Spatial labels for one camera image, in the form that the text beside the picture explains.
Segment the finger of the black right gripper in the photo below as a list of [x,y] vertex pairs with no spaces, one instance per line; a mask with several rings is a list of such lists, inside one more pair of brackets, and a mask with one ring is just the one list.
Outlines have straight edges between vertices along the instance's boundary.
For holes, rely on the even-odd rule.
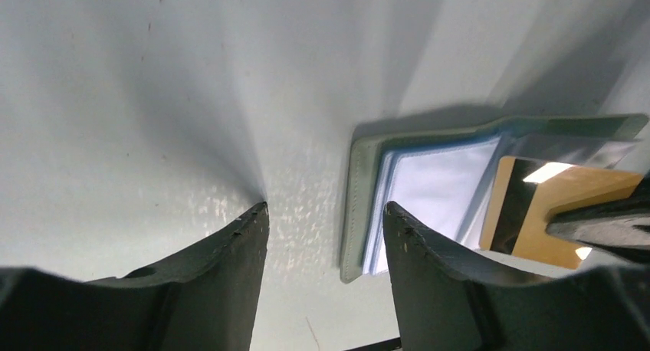
[[637,264],[649,262],[649,177],[628,197],[550,219],[546,233]]

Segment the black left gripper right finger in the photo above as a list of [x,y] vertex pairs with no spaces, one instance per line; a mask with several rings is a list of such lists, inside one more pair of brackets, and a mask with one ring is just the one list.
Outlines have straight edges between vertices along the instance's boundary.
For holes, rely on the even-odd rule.
[[646,266],[545,277],[486,258],[395,202],[383,232],[405,350],[649,348]]

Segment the gold credit card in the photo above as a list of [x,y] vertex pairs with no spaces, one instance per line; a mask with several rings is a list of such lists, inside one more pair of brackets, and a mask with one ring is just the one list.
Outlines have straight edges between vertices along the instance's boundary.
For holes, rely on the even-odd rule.
[[635,172],[505,156],[497,166],[479,248],[575,270],[592,249],[547,234],[550,219],[629,198],[641,181]]

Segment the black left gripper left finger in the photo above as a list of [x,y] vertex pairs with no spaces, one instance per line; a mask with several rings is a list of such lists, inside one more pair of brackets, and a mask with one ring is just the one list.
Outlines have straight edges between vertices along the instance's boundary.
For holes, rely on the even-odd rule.
[[1,270],[3,350],[247,350],[269,239],[260,202],[124,277]]

